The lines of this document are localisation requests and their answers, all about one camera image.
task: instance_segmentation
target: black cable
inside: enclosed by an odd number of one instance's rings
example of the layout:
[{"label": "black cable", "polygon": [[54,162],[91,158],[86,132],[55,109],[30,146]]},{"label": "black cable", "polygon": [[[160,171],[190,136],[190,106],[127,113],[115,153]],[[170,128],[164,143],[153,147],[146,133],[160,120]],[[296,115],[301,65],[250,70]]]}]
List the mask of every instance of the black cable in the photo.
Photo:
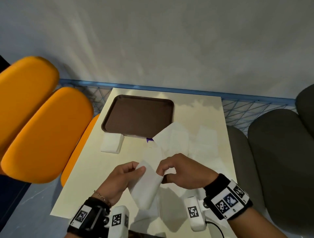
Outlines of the black cable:
[{"label": "black cable", "polygon": [[225,237],[224,237],[224,234],[222,233],[222,230],[220,229],[219,226],[217,226],[215,223],[213,223],[213,222],[211,222],[211,221],[205,221],[205,223],[215,225],[215,226],[219,229],[219,231],[220,231],[220,233],[221,233],[221,235],[222,235],[222,238],[225,238]]}]

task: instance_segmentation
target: brown tray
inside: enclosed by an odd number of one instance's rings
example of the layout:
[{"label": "brown tray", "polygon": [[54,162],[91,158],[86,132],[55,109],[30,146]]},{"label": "brown tray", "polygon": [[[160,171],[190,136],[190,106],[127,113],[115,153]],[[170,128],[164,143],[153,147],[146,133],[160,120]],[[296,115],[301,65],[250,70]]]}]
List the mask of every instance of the brown tray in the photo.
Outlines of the brown tray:
[{"label": "brown tray", "polygon": [[101,125],[105,132],[153,138],[172,123],[173,101],[119,95]]}]

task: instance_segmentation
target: gray wall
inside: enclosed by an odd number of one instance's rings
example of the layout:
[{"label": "gray wall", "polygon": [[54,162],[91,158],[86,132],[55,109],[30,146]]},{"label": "gray wall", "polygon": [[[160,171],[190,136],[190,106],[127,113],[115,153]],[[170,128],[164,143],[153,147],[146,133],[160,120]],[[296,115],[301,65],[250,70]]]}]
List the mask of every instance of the gray wall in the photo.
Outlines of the gray wall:
[{"label": "gray wall", "polygon": [[0,54],[61,78],[294,98],[314,83],[307,0],[2,0]]}]

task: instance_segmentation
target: white table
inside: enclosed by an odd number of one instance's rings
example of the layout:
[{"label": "white table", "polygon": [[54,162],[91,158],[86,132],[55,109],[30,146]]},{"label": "white table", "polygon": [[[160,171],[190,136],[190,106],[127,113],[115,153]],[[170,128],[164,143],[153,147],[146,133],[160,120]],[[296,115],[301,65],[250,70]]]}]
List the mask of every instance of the white table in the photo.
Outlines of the white table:
[{"label": "white table", "polygon": [[[236,181],[229,138],[220,97],[165,93],[133,89],[114,88],[100,113],[100,116],[56,202],[51,215],[71,218],[83,202],[106,179],[109,173],[119,164],[142,160],[142,150],[147,142],[142,138],[125,137],[120,154],[100,152],[104,132],[101,124],[118,95],[170,99],[175,104],[174,122],[179,122],[192,134],[197,134],[199,126],[204,125],[217,131],[219,157],[222,159],[231,178]],[[160,218],[153,221],[133,224],[138,208],[130,193],[126,190],[116,206],[125,205],[130,211],[130,226],[136,231],[150,235],[164,234],[170,237],[221,237],[214,226],[203,232],[193,232],[188,220],[177,230],[168,228]],[[225,237],[236,237],[231,229],[222,228]]]}]

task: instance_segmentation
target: gold bracelet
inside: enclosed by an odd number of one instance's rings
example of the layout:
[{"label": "gold bracelet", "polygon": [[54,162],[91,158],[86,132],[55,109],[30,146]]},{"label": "gold bracelet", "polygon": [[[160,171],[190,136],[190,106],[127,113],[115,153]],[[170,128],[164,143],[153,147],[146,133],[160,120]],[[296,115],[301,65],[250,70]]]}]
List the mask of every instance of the gold bracelet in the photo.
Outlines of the gold bracelet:
[{"label": "gold bracelet", "polygon": [[96,193],[96,195],[98,195],[99,197],[101,197],[101,198],[104,200],[104,202],[111,208],[111,204],[110,204],[110,202],[109,202],[106,198],[104,198],[103,196],[101,196],[98,192],[96,192],[96,190],[94,190],[94,193]]}]

